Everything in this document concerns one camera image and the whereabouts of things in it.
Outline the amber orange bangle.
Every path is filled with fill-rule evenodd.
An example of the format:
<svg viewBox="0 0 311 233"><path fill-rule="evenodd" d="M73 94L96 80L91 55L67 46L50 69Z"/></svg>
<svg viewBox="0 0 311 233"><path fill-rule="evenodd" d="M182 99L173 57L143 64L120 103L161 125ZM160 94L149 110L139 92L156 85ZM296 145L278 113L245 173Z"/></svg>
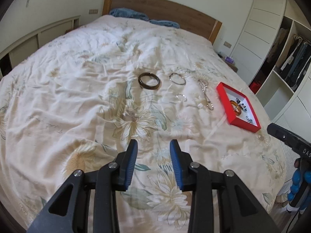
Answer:
<svg viewBox="0 0 311 233"><path fill-rule="evenodd" d="M239 99L230 100L230 103L232 105L233 111L236 114L236 116L240 116L242 114L242 110L243 110L243 107L240 103L240 100Z"/></svg>

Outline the red jewelry box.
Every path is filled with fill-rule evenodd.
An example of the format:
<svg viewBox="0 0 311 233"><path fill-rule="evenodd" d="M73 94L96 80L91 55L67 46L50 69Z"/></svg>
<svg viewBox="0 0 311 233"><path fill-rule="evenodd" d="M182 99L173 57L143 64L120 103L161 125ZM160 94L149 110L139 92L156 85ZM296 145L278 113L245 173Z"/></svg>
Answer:
<svg viewBox="0 0 311 233"><path fill-rule="evenodd" d="M254 108L246 95L223 82L220 82L217 85L216 90L222 106L224 107L229 124L251 131L252 133L256 133L261 129L261 125ZM242 114L240 116L236 116L230 103L230 100L237 99L240 100L243 107ZM252 124L246 120L246 116L253 120Z"/></svg>

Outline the twisted silver hoop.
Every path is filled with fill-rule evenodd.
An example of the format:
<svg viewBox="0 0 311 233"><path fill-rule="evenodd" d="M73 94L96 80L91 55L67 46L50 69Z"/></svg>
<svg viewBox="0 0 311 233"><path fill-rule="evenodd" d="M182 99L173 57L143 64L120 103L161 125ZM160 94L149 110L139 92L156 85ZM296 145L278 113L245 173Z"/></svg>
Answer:
<svg viewBox="0 0 311 233"><path fill-rule="evenodd" d="M181 102L187 102L187 97L184 94L176 94L176 98Z"/></svg>

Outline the dark brown bangle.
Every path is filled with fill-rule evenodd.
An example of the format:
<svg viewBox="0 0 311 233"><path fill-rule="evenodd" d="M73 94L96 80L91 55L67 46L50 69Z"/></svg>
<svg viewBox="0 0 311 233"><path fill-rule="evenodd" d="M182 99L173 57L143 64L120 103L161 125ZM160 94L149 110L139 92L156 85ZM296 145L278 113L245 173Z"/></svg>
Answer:
<svg viewBox="0 0 311 233"><path fill-rule="evenodd" d="M148 85L148 84L144 83L142 78L146 77L146 76L149 76L149 77L155 79L157 81L157 84L156 85ZM157 90L161 85L160 78L157 77L157 75L155 75L153 73L142 73L142 74L140 74L138 77L138 82L142 88L145 88L147 90Z"/></svg>

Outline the thin silver bangle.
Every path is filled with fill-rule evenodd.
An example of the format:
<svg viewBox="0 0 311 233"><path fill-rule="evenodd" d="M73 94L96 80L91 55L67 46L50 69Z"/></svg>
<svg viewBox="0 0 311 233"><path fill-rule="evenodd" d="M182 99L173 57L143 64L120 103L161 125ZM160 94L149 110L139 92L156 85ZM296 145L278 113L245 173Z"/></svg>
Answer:
<svg viewBox="0 0 311 233"><path fill-rule="evenodd" d="M186 79L183 75L179 73L171 73L169 75L169 79L176 85L185 86L186 85Z"/></svg>

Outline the red bag in closet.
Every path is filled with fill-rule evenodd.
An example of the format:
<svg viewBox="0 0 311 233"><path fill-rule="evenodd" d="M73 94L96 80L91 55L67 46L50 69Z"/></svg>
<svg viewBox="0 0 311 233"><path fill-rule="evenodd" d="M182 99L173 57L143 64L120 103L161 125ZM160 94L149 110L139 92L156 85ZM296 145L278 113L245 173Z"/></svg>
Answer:
<svg viewBox="0 0 311 233"><path fill-rule="evenodd" d="M260 81L253 81L253 82L249 85L250 90L251 90L254 94L256 94L257 91L259 91L260 87L261 87L261 82L260 82Z"/></svg>

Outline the hanging clothes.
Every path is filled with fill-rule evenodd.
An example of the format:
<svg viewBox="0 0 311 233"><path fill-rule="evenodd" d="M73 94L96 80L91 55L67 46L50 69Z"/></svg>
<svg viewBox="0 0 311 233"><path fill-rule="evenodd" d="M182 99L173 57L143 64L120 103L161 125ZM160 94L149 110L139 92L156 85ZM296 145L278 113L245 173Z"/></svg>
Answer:
<svg viewBox="0 0 311 233"><path fill-rule="evenodd" d="M296 91L301 84L310 63L310 41L301 34L289 34L289 29L281 28L273 43L265 64Z"/></svg>

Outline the wooden nightstand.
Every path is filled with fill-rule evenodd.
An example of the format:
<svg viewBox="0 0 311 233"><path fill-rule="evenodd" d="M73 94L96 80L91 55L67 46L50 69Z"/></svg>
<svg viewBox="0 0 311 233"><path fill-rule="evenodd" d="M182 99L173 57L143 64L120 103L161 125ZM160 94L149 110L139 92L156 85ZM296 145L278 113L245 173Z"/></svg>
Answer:
<svg viewBox="0 0 311 233"><path fill-rule="evenodd" d="M238 68L235 66L234 63L231 63L229 61L226 61L226 57L222 56L221 54L218 54L218 56L236 73L238 72Z"/></svg>

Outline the white wardrobe door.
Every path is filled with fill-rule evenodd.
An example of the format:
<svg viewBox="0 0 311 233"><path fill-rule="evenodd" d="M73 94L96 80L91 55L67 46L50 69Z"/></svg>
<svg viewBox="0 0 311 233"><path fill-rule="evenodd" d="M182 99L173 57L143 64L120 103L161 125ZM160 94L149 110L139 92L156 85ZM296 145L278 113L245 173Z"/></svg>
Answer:
<svg viewBox="0 0 311 233"><path fill-rule="evenodd" d="M253 0L231 56L237 74L249 85L265 61L280 28L286 0Z"/></svg>

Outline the wooden headboard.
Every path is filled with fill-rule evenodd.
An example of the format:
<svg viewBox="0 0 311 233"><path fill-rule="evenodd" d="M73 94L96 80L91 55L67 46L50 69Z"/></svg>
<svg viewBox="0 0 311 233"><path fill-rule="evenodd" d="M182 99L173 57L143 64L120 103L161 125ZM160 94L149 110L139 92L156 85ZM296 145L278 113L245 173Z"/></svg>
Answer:
<svg viewBox="0 0 311 233"><path fill-rule="evenodd" d="M125 7L146 14L150 19L176 22L180 28L214 43L222 22L191 7L169 0L104 0L102 15Z"/></svg>

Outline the blue pillow right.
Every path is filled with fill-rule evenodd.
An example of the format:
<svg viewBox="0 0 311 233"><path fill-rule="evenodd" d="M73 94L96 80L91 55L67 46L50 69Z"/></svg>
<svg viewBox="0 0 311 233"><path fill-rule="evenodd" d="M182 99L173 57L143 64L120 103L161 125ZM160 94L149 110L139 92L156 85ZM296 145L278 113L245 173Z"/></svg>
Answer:
<svg viewBox="0 0 311 233"><path fill-rule="evenodd" d="M160 26L166 26L166 27L173 27L173 28L180 28L180 25L176 22L173 21L167 21L167 20L155 20L151 19L149 20L149 23L155 24L155 25L160 25Z"/></svg>

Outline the right wall switch plate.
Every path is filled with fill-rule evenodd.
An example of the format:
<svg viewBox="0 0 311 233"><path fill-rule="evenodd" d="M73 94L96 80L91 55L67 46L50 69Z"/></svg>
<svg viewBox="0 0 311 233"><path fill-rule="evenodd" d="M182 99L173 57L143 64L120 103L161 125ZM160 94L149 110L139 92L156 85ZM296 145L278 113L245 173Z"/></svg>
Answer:
<svg viewBox="0 0 311 233"><path fill-rule="evenodd" d="M228 42L224 42L224 46L227 47L227 48L231 48L232 47L232 45L230 43L228 43Z"/></svg>

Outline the wall switch plate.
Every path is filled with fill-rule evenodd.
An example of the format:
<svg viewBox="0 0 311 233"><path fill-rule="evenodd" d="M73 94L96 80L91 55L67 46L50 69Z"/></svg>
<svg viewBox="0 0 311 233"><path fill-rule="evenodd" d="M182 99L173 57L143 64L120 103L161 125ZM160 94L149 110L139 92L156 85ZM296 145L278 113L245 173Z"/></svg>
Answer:
<svg viewBox="0 0 311 233"><path fill-rule="evenodd" d="M99 10L98 9L90 9L89 14L98 14Z"/></svg>
<svg viewBox="0 0 311 233"><path fill-rule="evenodd" d="M230 43L228 43L228 42L224 42L224 46L227 47L227 48L231 48L232 47L232 45Z"/></svg>

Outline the low white wall cabinet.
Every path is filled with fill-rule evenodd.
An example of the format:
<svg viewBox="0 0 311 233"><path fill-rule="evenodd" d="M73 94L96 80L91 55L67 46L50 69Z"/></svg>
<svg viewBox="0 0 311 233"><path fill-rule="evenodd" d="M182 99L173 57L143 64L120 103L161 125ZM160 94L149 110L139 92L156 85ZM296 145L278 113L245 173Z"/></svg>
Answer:
<svg viewBox="0 0 311 233"><path fill-rule="evenodd" d="M21 37L1 52L1 77L55 38L79 27L80 16L62 19Z"/></svg>

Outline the left wall switch plate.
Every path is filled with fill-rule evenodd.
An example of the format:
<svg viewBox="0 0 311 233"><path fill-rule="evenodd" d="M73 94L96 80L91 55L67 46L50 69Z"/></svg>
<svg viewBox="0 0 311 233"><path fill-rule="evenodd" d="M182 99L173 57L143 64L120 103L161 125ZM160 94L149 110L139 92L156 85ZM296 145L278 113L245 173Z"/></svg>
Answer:
<svg viewBox="0 0 311 233"><path fill-rule="evenodd" d="M89 14L98 14L99 10L98 9L90 9Z"/></svg>

